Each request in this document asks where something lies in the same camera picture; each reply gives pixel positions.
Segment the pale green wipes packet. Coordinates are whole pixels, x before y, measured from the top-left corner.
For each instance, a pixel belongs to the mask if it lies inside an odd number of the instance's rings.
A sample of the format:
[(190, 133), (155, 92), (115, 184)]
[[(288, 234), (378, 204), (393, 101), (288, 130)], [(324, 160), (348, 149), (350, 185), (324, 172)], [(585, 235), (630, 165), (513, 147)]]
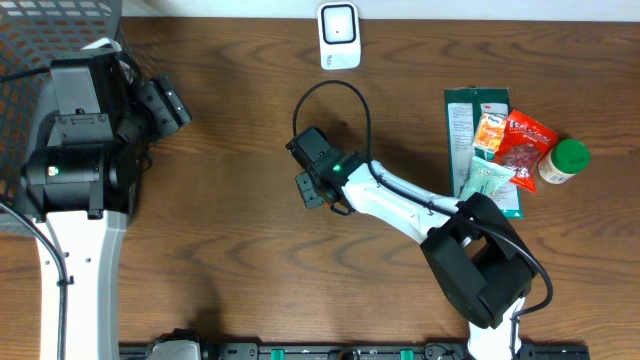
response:
[(475, 193), (479, 193), (493, 199), (496, 191), (514, 176), (513, 170), (474, 156), (471, 160), (469, 178), (459, 198), (468, 200)]

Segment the green snack packet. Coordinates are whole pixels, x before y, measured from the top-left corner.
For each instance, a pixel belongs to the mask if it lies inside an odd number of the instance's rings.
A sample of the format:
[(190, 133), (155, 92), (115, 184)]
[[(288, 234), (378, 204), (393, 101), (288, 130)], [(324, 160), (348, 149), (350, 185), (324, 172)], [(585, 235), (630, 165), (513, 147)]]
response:
[(455, 88), (444, 90), (446, 128), (448, 134), (451, 192), (461, 200), (473, 193), (490, 197), (503, 215), (511, 219), (524, 217), (520, 191), (510, 180), (498, 187), (497, 180), (481, 185), (474, 177), (479, 162), (494, 161), (494, 154), (473, 145), (478, 125), (484, 114), (506, 119), (510, 113), (507, 88)]

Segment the small orange juice box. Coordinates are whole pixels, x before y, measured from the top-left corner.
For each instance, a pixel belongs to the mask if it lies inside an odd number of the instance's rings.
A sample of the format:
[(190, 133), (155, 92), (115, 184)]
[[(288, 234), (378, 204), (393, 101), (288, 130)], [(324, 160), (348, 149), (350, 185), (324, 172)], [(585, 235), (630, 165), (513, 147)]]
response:
[(507, 119), (493, 114), (480, 116), (472, 146), (476, 149), (495, 154), (504, 139)]

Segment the orange red snack pouch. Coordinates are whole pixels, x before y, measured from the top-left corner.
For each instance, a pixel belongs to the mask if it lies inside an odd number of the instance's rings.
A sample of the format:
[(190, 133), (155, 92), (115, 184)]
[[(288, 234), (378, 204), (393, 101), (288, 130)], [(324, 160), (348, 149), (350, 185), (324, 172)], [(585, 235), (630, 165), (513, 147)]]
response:
[(515, 172), (511, 183), (536, 193), (534, 170), (557, 142), (558, 135), (554, 130), (518, 110), (512, 110), (493, 161)]

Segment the green lid white jar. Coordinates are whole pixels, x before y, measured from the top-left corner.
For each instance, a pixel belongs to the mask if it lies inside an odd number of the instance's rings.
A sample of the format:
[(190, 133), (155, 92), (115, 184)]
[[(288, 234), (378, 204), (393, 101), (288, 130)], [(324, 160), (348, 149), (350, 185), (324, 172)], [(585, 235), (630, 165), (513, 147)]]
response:
[(565, 139), (538, 163), (538, 172), (550, 184), (562, 184), (583, 171), (590, 163), (588, 148), (575, 139)]

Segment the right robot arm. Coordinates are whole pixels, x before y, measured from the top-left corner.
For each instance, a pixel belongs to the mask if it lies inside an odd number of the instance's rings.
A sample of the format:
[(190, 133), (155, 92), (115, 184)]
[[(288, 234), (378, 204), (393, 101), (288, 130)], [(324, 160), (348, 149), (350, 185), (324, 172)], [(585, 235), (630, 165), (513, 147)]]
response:
[(445, 297), (469, 322), (472, 358), (518, 357), (516, 317), (539, 267), (490, 198), (424, 190), (377, 161), (343, 152), (316, 127), (285, 147), (302, 168), (295, 181), (307, 208), (370, 215), (418, 243)]

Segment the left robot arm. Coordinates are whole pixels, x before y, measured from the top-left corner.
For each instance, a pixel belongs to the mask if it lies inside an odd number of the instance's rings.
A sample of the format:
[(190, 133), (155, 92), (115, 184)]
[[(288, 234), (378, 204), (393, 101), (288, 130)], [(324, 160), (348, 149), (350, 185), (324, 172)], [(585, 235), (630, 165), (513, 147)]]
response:
[(115, 359), (120, 253), (149, 150), (191, 115), (166, 76), (145, 79), (121, 50), (74, 52), (48, 72), (16, 210), (37, 242), (39, 355)]

